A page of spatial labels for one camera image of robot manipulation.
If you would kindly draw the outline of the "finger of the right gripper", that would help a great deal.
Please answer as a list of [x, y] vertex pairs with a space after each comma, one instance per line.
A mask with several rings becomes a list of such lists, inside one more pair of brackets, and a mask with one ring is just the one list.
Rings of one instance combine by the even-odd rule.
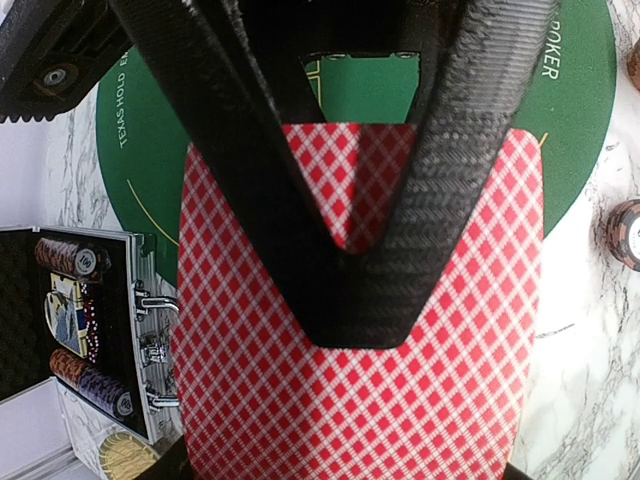
[[285, 139], [323, 115], [296, 50], [301, 1], [116, 1], [128, 36], [307, 337], [356, 348], [345, 271]]
[[487, 183], [557, 9], [465, 2], [384, 234], [363, 265], [350, 347], [395, 348], [408, 337]]

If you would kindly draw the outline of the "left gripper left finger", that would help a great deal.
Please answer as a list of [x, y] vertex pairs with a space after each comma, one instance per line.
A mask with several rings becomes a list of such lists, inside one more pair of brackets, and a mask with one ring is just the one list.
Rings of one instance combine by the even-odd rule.
[[184, 439], [176, 441], [161, 458], [135, 480], [193, 480], [193, 470]]

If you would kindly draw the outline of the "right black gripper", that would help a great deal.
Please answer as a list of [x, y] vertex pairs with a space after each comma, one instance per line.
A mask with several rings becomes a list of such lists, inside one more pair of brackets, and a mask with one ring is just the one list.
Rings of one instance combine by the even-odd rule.
[[7, 1], [1, 22], [1, 121], [75, 108], [132, 47], [107, 1]]

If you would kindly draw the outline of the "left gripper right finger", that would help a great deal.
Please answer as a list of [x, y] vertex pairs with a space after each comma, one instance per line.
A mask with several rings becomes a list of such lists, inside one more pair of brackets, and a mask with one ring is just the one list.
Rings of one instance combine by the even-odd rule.
[[515, 467], [511, 463], [507, 463], [504, 470], [504, 480], [533, 480], [526, 473]]

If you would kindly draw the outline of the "red playing card deck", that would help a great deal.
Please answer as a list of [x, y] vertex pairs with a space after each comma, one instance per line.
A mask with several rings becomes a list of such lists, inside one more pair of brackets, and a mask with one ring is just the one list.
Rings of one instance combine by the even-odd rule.
[[198, 479], [499, 479], [534, 340], [542, 159], [510, 131], [407, 340], [314, 346], [195, 148], [187, 153], [172, 354]]

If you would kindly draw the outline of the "dark brown poker chip stack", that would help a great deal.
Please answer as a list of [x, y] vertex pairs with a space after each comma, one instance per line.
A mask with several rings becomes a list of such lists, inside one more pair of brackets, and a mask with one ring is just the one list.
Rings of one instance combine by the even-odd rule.
[[622, 264], [639, 271], [639, 199], [616, 205], [606, 221], [606, 245]]

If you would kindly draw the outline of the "red poker chip stack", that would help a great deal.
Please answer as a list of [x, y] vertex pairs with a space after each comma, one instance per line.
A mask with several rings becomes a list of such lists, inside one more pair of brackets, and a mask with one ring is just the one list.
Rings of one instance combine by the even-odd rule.
[[637, 40], [627, 56], [626, 69], [631, 83], [640, 90], [640, 40]]

